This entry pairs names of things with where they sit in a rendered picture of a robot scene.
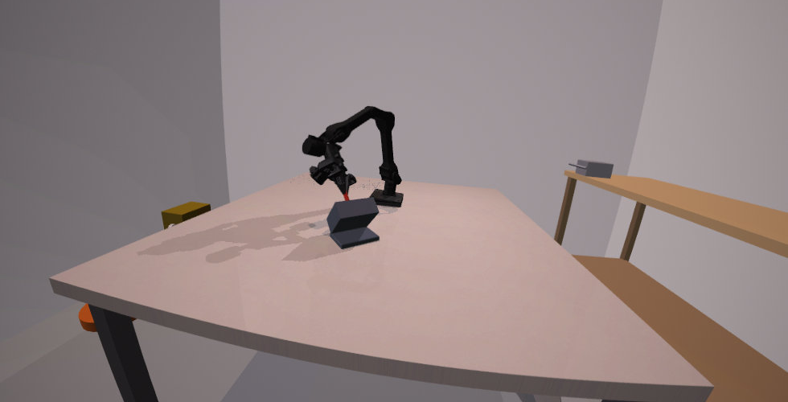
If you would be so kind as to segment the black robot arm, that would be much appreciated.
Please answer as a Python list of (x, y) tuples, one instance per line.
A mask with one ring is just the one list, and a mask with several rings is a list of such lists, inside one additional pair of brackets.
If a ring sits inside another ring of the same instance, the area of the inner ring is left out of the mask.
[[(373, 106), (366, 106), (364, 109), (347, 119), (346, 121), (335, 123), (326, 128), (326, 131), (319, 137), (311, 136), (304, 141), (302, 152), (317, 157), (338, 153), (342, 148), (336, 142), (343, 142), (349, 137), (351, 131), (373, 119), (380, 131), (383, 163), (379, 166), (382, 180), (385, 181), (383, 195), (396, 196), (396, 185), (402, 181), (398, 169), (393, 159), (392, 148), (392, 129), (395, 125), (395, 116), (391, 112), (385, 112)], [(327, 143), (329, 142), (329, 143)], [(321, 173), (316, 166), (310, 168), (310, 177), (319, 185), (322, 185), (330, 174)]]

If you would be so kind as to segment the grey sloped panel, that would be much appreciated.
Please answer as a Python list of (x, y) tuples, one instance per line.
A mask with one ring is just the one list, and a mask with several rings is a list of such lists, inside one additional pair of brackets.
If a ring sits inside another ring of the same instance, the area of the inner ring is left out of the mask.
[(334, 202), (326, 219), (330, 237), (341, 249), (379, 241), (380, 237), (367, 228), (378, 213), (374, 197)]

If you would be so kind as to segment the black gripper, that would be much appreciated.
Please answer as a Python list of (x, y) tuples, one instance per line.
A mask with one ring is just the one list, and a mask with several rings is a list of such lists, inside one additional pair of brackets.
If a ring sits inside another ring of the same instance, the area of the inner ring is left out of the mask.
[(324, 170), (328, 168), (329, 170), (327, 173), (330, 175), (327, 176), (327, 178), (333, 181), (344, 195), (346, 191), (348, 194), (349, 186), (357, 181), (352, 174), (346, 174), (347, 168), (343, 165), (343, 162), (344, 160), (341, 158), (340, 154), (332, 153), (327, 155), (326, 159), (318, 164), (318, 170), (324, 174)]

